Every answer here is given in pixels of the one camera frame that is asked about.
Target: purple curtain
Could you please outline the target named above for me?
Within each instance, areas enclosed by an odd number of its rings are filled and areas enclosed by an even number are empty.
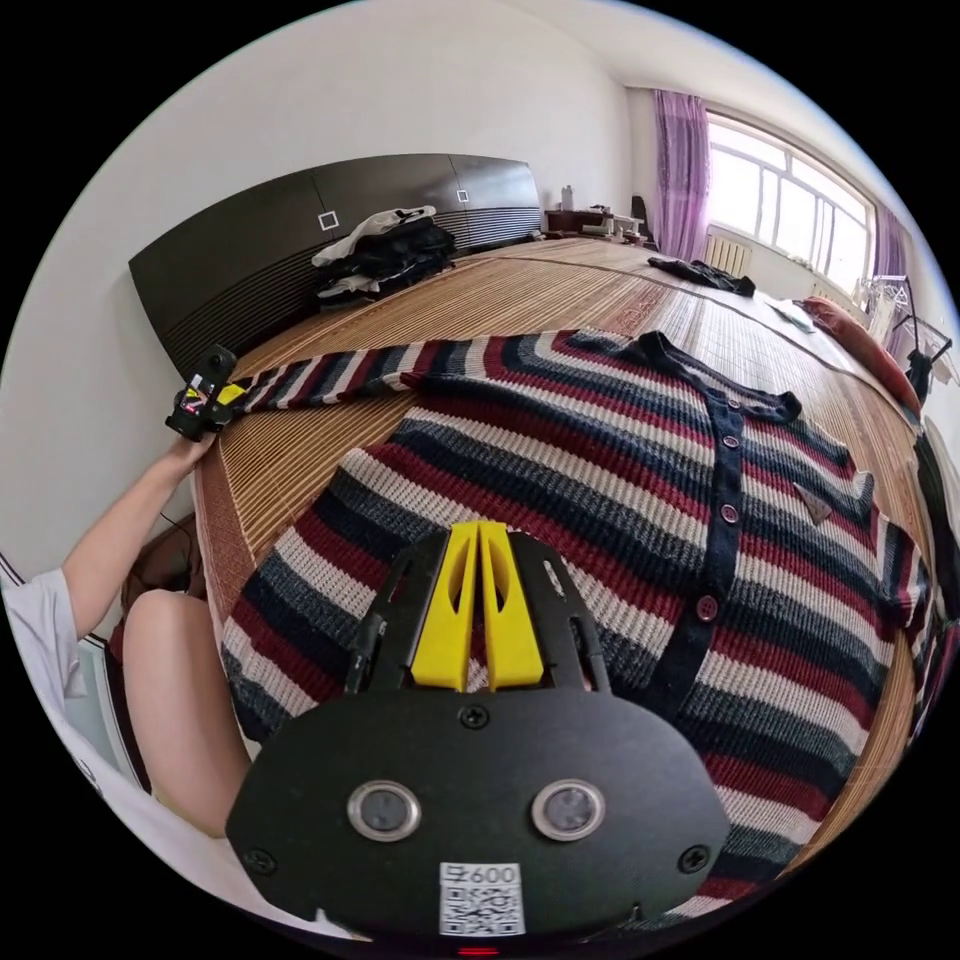
[[[877,243],[873,255],[873,275],[875,277],[904,277],[907,274],[907,255],[903,242],[903,227],[900,221],[882,204],[876,205],[877,210]],[[900,364],[906,365],[907,354],[912,344],[910,324],[894,330],[897,321],[906,315],[906,311],[898,309],[890,324],[890,332],[884,344],[887,352]]]
[[[903,249],[903,227],[884,206],[877,204],[877,249],[873,255],[875,277],[903,277],[907,257]]]
[[[707,247],[710,128],[699,97],[654,90],[657,117],[657,217],[660,252],[700,260]]]

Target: white t-shirt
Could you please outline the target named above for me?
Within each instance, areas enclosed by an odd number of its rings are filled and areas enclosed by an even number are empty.
[[[233,906],[301,930],[352,938],[322,913],[315,923],[308,923],[267,903],[226,840],[206,836],[130,783],[70,725],[66,700],[82,696],[84,689],[70,596],[60,570],[4,587],[2,596],[27,676],[53,729],[108,806],[153,853],[191,883]]]

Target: pillow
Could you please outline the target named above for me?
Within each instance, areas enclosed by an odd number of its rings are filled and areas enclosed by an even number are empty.
[[[919,419],[920,401],[897,361],[843,307],[824,297],[807,297],[801,303],[824,333],[833,337],[854,360],[862,363],[897,403]]]

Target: striped cardigan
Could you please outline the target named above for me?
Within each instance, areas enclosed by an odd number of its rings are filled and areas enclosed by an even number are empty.
[[[919,550],[791,393],[732,383],[658,332],[589,330],[338,353],[242,385],[241,413],[420,395],[387,442],[347,454],[228,618],[248,736],[338,696],[397,552],[474,519],[559,551],[614,694],[669,719],[716,784],[733,829],[673,919],[772,880],[811,839],[863,750],[901,629],[922,718]],[[470,689],[485,676],[473,659]]]

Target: headboard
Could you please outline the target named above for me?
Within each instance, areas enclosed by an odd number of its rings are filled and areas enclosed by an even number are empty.
[[[147,318],[185,377],[211,343],[242,355],[318,312],[311,257],[367,217],[436,207],[457,250],[510,243],[540,228],[526,163],[442,153],[345,160],[221,200],[130,261]]]

